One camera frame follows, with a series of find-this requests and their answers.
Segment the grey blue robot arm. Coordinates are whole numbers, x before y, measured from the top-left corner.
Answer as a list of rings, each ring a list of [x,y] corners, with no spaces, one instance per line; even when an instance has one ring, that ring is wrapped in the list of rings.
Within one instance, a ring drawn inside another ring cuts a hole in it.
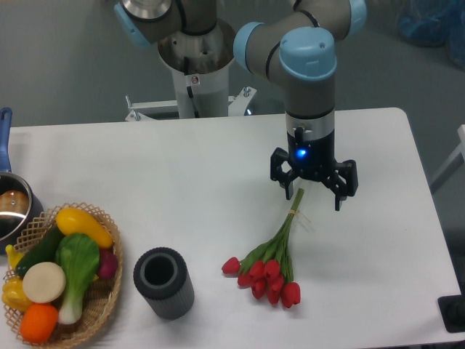
[[[215,1],[118,1],[114,10],[136,45],[157,45],[180,118],[226,116],[237,63],[283,92],[288,147],[271,155],[270,177],[287,197],[297,178],[321,182],[336,204],[355,195],[356,163],[334,155],[335,43],[363,27],[364,1],[296,1],[280,21],[238,31],[218,18]]]

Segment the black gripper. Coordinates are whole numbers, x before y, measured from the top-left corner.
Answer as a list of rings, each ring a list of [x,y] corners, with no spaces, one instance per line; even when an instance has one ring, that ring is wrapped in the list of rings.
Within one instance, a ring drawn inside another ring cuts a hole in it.
[[[338,212],[341,203],[353,197],[358,188],[357,163],[355,160],[337,162],[334,158],[334,132],[316,140],[307,139],[308,131],[297,127],[288,135],[287,153],[276,148],[270,157],[270,179],[278,182],[286,193],[286,199],[294,195],[293,181],[322,181],[335,195],[334,207]],[[285,172],[283,165],[291,168]]]

